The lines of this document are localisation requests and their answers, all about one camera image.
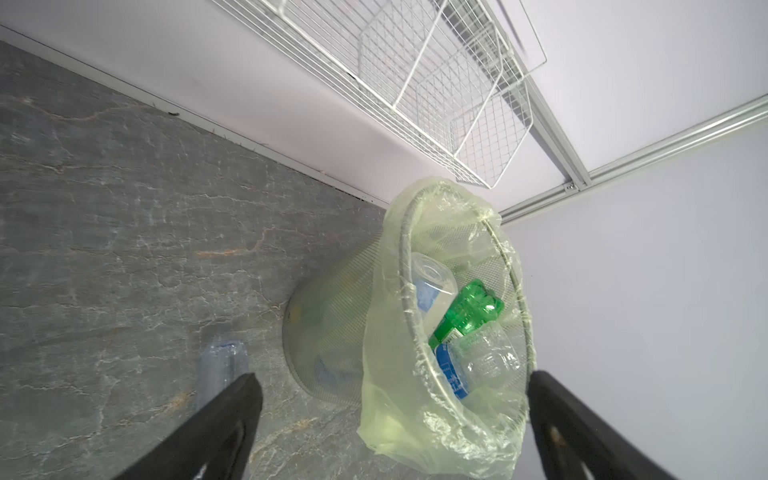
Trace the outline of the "blue label white cap bottle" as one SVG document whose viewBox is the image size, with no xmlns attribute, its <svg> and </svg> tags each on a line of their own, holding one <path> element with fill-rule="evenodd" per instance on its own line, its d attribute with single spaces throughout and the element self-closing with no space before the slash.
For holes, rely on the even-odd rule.
<svg viewBox="0 0 768 480">
<path fill-rule="evenodd" d="M 522 362 L 499 322 L 451 337 L 434 351 L 454 395 L 466 399 L 480 389 L 501 389 L 515 378 Z"/>
</svg>

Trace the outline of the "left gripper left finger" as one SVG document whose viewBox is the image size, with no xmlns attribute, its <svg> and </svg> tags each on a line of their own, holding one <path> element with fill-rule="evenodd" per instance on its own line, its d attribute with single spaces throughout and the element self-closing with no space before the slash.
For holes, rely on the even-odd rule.
<svg viewBox="0 0 768 480">
<path fill-rule="evenodd" d="M 241 479 L 263 406 L 253 373 L 238 377 L 119 479 Z"/>
</svg>

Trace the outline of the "green bottle yellow cap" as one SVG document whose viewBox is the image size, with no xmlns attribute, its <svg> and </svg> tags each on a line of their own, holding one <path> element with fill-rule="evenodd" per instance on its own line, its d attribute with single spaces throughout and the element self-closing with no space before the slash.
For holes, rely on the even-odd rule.
<svg viewBox="0 0 768 480">
<path fill-rule="evenodd" d="M 469 282 L 459 291 L 430 336 L 430 349 L 436 350 L 442 344 L 448 344 L 497 320 L 504 310 L 504 302 L 481 280 Z"/>
</svg>

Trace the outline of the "purple label clear bottle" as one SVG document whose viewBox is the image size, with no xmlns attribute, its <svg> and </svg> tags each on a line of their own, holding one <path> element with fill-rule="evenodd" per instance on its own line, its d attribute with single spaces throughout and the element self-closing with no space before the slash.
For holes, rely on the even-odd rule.
<svg viewBox="0 0 768 480">
<path fill-rule="evenodd" d="M 240 340 L 217 340 L 201 353 L 196 409 L 201 410 L 240 376 L 250 372 L 248 353 Z"/>
</svg>

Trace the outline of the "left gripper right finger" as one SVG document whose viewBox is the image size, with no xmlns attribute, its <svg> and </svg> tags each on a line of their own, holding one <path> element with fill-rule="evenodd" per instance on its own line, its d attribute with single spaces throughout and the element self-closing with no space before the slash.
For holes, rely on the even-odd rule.
<svg viewBox="0 0 768 480">
<path fill-rule="evenodd" d="M 530 423 L 548 479 L 670 479 L 550 373 L 527 387 Z"/>
</svg>

